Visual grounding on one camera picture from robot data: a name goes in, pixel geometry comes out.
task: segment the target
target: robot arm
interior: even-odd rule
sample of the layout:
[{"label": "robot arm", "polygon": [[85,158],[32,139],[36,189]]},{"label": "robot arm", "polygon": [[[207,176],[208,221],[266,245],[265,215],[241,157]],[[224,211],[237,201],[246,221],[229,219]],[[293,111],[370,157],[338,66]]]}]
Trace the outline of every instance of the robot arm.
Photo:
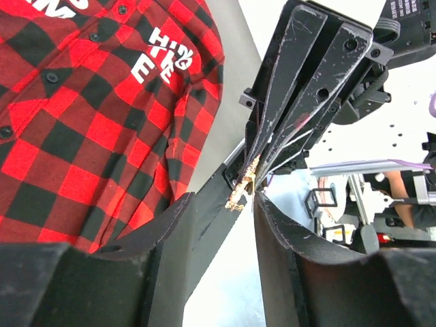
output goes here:
[{"label": "robot arm", "polygon": [[313,2],[285,4],[258,76],[240,99],[252,113],[240,169],[231,174],[237,185],[250,193],[272,172],[304,168],[331,123],[354,123],[390,102],[383,88],[390,68],[434,55],[432,1],[371,5],[381,14],[373,29],[371,20],[357,23]]}]

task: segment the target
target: red and black buffalo check fabric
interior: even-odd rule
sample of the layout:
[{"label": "red and black buffalo check fabric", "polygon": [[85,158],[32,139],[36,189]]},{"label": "red and black buffalo check fabric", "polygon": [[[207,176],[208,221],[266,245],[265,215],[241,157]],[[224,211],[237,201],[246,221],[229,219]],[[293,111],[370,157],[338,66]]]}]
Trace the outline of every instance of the red and black buffalo check fabric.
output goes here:
[{"label": "red and black buffalo check fabric", "polygon": [[162,213],[222,69],[204,0],[0,1],[0,241],[94,252]]}]

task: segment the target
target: black cable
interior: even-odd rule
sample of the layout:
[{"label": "black cable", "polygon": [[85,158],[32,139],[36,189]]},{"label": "black cable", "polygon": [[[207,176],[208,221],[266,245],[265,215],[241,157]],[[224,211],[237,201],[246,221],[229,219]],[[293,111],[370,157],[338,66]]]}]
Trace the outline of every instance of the black cable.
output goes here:
[{"label": "black cable", "polygon": [[372,82],[365,91],[359,94],[357,98],[351,102],[351,105],[355,108],[359,108],[366,100],[368,100],[372,96],[372,94],[381,89],[381,87],[388,80],[388,78],[389,71],[388,68],[385,68],[384,72],[374,82]]}]

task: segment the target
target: scratched black metal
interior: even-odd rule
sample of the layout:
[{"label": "scratched black metal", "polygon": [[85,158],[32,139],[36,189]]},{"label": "scratched black metal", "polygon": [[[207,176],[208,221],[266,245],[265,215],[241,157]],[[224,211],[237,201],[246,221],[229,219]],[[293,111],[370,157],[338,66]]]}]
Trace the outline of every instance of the scratched black metal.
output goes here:
[{"label": "scratched black metal", "polygon": [[[344,49],[343,45],[347,40],[357,41],[355,50],[348,52]],[[280,149],[301,130],[304,124],[326,102],[334,101],[334,96],[337,94],[338,89],[343,86],[348,76],[366,54],[371,45],[371,40],[372,34],[368,31],[359,29],[348,22],[342,24],[312,79],[310,79],[305,87],[301,88],[298,97],[287,112],[282,124],[272,137],[269,147],[263,154],[256,172],[260,180],[268,174],[270,165],[276,160]],[[317,96],[317,92],[320,89],[328,90],[329,96],[326,99],[320,100]]]},{"label": "scratched black metal", "polygon": [[293,10],[272,71],[262,120],[253,146],[245,159],[243,171],[266,148],[292,96],[301,67],[326,20],[326,14],[304,5],[299,5]]}]

